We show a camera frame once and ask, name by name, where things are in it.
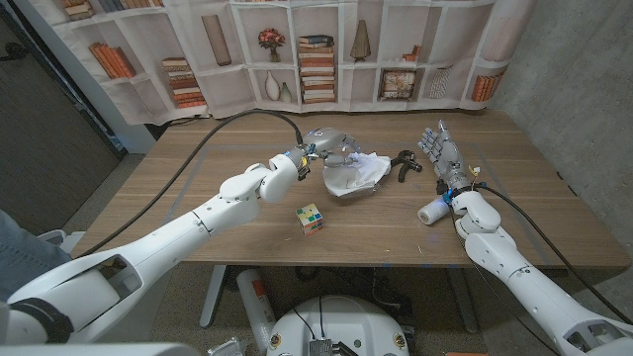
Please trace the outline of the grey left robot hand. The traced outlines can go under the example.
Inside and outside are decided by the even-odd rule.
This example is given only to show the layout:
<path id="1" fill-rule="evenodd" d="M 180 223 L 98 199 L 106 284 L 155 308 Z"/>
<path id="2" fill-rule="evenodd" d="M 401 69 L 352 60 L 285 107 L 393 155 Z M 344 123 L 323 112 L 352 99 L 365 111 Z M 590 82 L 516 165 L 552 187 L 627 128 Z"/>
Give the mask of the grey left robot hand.
<path id="1" fill-rule="evenodd" d="M 308 159 L 322 159 L 323 165 L 329 168 L 352 165 L 357 162 L 356 158 L 335 153 L 336 149 L 345 151 L 350 148 L 353 152 L 360 151 L 360 146 L 351 134 L 334 128 L 319 128 L 309 132 L 304 136 L 303 144 Z"/>

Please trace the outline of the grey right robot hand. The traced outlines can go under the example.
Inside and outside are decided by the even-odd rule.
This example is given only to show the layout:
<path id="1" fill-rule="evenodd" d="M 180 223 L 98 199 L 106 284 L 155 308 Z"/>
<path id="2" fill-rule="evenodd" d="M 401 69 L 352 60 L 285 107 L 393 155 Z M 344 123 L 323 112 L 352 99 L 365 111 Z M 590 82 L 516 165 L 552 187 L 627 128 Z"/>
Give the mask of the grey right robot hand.
<path id="1" fill-rule="evenodd" d="M 426 128 L 417 145 L 433 164 L 438 195 L 448 194 L 450 198 L 455 198 L 473 189 L 463 157 L 442 120 L 438 122 L 437 130 Z"/>

